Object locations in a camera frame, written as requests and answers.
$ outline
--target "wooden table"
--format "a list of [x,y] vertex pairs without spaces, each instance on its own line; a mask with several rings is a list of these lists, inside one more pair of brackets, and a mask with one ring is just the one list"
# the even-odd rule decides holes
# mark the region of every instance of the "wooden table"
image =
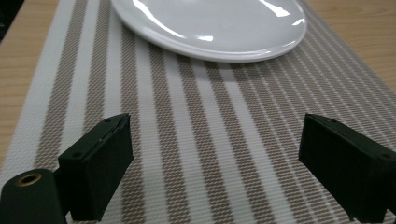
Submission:
[[[396,1],[308,2],[396,92]],[[0,45],[0,166],[56,7],[55,0],[25,0]]]

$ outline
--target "striped placemat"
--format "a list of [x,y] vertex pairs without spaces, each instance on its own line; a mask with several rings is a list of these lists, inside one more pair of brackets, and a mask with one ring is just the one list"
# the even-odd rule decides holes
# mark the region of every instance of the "striped placemat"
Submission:
[[147,43],[108,0],[61,0],[1,184],[56,169],[96,122],[128,112],[135,160],[103,223],[348,223],[297,160],[304,114],[396,149],[396,97],[300,2],[308,32],[298,48],[228,64]]

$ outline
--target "table surface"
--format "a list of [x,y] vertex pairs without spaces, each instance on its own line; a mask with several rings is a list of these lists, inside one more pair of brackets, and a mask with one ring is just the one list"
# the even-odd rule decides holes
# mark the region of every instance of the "table surface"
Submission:
[[[396,92],[396,1],[307,1]],[[56,7],[53,0],[25,0],[0,44],[0,167]]]

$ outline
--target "white plate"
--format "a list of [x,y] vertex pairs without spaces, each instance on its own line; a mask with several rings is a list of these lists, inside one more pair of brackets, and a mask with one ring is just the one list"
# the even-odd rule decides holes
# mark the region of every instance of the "white plate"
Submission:
[[225,63],[274,58],[306,31],[295,0],[112,0],[122,21],[158,46]]

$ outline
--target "woven placemat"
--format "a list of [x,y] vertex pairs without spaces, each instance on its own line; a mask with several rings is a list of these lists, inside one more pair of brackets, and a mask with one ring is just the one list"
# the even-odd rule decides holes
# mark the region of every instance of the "woven placemat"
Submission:
[[300,3],[308,31],[296,49],[228,64],[147,43],[108,0],[61,0],[1,184],[55,170],[96,122],[128,112],[135,160],[104,223],[348,223],[298,162],[304,114],[340,120],[395,150],[396,97]]

